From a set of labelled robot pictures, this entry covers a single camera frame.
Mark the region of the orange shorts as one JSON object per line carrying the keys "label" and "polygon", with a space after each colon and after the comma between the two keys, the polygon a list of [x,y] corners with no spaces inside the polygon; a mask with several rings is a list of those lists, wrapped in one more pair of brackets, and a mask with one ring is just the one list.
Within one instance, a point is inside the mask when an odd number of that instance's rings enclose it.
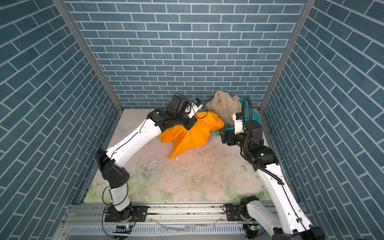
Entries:
{"label": "orange shorts", "polygon": [[197,122],[190,130],[186,130],[183,126],[175,126],[159,135],[162,143],[174,143],[173,151],[168,159],[173,159],[191,148],[205,145],[211,131],[218,131],[225,125],[225,122],[213,112],[197,113],[197,117]]}

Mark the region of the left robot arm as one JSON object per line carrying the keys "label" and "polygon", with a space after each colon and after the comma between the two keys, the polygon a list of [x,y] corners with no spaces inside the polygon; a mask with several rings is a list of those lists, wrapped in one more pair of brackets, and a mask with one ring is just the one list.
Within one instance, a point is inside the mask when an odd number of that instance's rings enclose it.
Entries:
{"label": "left robot arm", "polygon": [[125,169],[128,160],[164,131],[175,126],[190,130],[196,122],[195,114],[187,114],[184,111],[168,113],[163,109],[155,109],[122,141],[107,150],[97,150],[95,160],[112,197],[112,203],[108,204],[109,210],[114,210],[118,214],[118,221],[128,222],[134,217],[132,202],[129,198],[130,174]]}

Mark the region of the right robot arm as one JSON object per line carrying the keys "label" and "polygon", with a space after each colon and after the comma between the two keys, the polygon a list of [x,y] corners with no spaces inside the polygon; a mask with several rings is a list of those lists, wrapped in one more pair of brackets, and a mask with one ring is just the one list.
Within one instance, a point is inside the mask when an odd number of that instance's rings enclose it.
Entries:
{"label": "right robot arm", "polygon": [[262,179],[277,211],[274,215],[262,205],[259,198],[246,197],[240,203],[244,219],[256,220],[273,240],[325,239],[322,228],[314,226],[297,203],[275,153],[265,146],[259,130],[248,134],[221,130],[220,136],[222,143],[240,147],[241,156]]}

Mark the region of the teal plastic basket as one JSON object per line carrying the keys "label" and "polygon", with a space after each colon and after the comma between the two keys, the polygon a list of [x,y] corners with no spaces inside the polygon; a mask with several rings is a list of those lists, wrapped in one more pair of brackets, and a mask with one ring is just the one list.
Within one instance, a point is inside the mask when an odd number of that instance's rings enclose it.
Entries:
{"label": "teal plastic basket", "polygon": [[[244,133],[245,134],[248,130],[247,128],[249,127],[251,122],[256,122],[260,123],[260,117],[256,113],[256,111],[253,109],[253,107],[250,106],[250,102],[246,100],[245,98],[240,98],[240,102],[242,103],[242,110],[240,113],[242,113],[243,116],[243,126],[244,126]],[[224,125],[220,130],[234,130],[234,126],[230,125]],[[220,136],[220,130],[215,131],[215,134],[217,136]]]}

